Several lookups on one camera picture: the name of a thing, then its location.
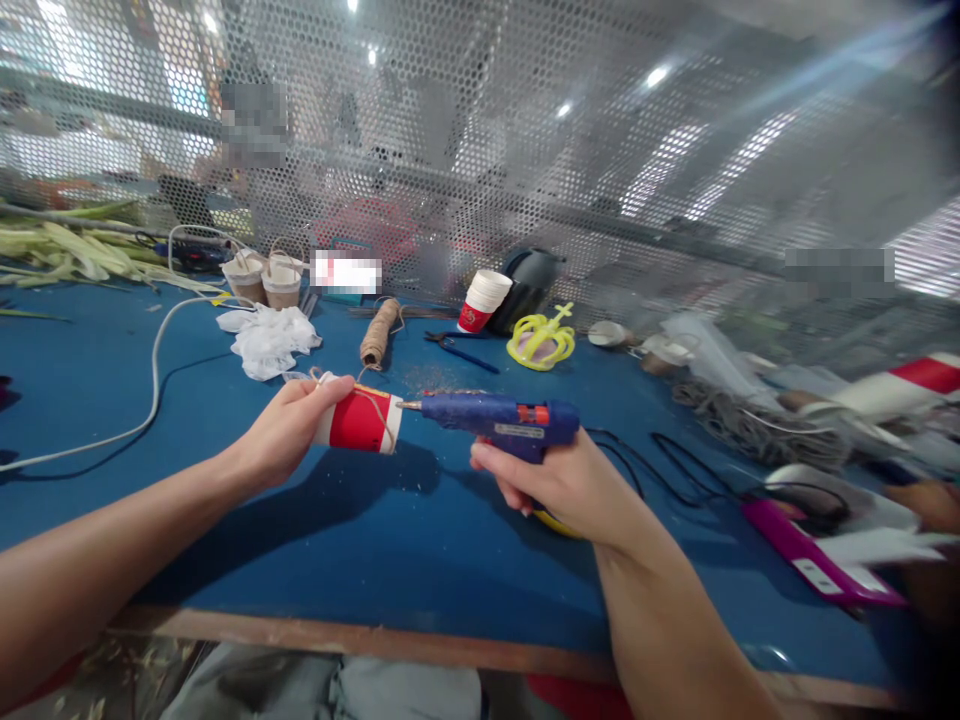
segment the red and white paper cup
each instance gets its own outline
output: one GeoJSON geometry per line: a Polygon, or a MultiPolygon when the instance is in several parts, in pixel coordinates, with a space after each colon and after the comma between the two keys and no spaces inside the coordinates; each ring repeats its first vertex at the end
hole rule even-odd
{"type": "MultiPolygon", "coordinates": [[[[326,372],[320,376],[320,384],[337,377],[326,372]]],[[[402,399],[366,385],[353,389],[320,418],[313,444],[393,455],[403,419],[397,403],[402,399]]]]}
{"type": "Polygon", "coordinates": [[[830,399],[874,422],[920,411],[960,390],[960,357],[933,353],[848,385],[830,399]]]}
{"type": "Polygon", "coordinates": [[[477,270],[473,276],[467,299],[460,311],[457,329],[460,332],[480,332],[494,311],[513,287],[513,280],[493,270],[477,270]]]}

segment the hand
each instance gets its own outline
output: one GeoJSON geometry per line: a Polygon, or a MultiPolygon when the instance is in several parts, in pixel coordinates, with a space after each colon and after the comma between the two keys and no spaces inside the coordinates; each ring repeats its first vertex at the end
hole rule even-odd
{"type": "Polygon", "coordinates": [[[653,518],[583,428],[572,445],[550,448],[542,465],[481,443],[470,449],[470,465],[493,473],[514,510],[529,515],[530,498],[536,498],[558,520],[594,543],[622,547],[644,516],[653,518]]]}
{"type": "Polygon", "coordinates": [[[243,437],[223,452],[260,492],[286,482],[307,454],[320,417],[353,391],[349,375],[317,385],[288,382],[243,437]]]}

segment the floor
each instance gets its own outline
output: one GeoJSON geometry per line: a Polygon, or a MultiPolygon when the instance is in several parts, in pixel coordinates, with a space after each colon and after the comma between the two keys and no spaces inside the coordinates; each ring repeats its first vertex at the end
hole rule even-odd
{"type": "MultiPolygon", "coordinates": [[[[157,720],[209,643],[161,637],[104,634],[74,680],[7,720],[157,720]]],[[[490,720],[565,720],[536,697],[520,675],[483,670],[490,720]]],[[[781,704],[785,720],[874,720],[890,717],[856,709],[781,704]]]]}

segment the wooden table edge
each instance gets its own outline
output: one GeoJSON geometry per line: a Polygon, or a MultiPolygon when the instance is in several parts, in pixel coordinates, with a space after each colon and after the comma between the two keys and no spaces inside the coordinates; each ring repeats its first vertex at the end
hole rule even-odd
{"type": "MultiPolygon", "coordinates": [[[[131,605],[113,619],[109,630],[617,682],[613,662],[606,655],[318,620],[131,605]]],[[[763,683],[781,700],[879,710],[903,708],[895,695],[882,688],[810,675],[772,672],[760,675],[763,683]]]]}

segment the white plastic bag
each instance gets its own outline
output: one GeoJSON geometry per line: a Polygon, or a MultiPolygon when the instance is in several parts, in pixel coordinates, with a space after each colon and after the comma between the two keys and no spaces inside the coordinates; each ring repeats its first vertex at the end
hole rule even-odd
{"type": "Polygon", "coordinates": [[[323,340],[295,307],[254,312],[233,310],[217,318],[221,330],[237,334],[230,350],[243,358],[243,371],[253,380],[269,380],[296,365],[293,353],[309,354],[323,340]]]}

